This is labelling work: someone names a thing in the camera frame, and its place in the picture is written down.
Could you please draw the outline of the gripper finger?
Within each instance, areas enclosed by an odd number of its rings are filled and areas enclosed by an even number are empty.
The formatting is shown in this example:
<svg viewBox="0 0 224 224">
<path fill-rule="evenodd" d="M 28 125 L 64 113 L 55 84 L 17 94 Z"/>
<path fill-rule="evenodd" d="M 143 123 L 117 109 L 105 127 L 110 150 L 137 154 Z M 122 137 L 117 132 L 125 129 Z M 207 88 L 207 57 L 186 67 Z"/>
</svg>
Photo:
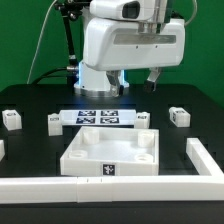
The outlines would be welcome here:
<svg viewBox="0 0 224 224">
<path fill-rule="evenodd" d="M 160 67 L 150 68 L 150 74 L 144 82 L 144 90 L 146 92 L 153 92 L 156 90 L 157 80 L 161 74 Z"/>
<path fill-rule="evenodd" d="M 106 76 L 110 84 L 110 92 L 113 97 L 118 97 L 120 93 L 119 71 L 107 71 Z"/>
</svg>

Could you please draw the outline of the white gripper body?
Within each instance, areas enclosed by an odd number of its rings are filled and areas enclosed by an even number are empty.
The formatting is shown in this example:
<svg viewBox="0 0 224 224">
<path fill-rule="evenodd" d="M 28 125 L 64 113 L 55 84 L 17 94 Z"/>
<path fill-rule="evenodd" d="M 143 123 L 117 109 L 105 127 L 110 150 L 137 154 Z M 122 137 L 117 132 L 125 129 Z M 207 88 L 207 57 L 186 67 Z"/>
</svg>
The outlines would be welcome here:
<svg viewBox="0 0 224 224">
<path fill-rule="evenodd" d="M 140 33 L 138 28 L 137 22 L 92 19 L 85 32 L 85 64 L 98 71 L 180 64 L 185 44 L 181 19 L 171 19 L 160 33 Z"/>
</svg>

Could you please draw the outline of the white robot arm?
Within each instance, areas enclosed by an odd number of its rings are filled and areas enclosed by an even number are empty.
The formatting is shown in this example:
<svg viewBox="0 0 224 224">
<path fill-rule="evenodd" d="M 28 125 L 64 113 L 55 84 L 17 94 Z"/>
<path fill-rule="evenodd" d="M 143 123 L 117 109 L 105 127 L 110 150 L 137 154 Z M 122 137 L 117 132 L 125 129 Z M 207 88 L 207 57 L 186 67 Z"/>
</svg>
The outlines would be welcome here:
<svg viewBox="0 0 224 224">
<path fill-rule="evenodd" d="M 91 0 L 84 10 L 84 50 L 75 91 L 117 97 L 129 84 L 124 72 L 147 69 L 155 88 L 163 67 L 183 59 L 184 21 L 173 18 L 172 0 Z"/>
</svg>

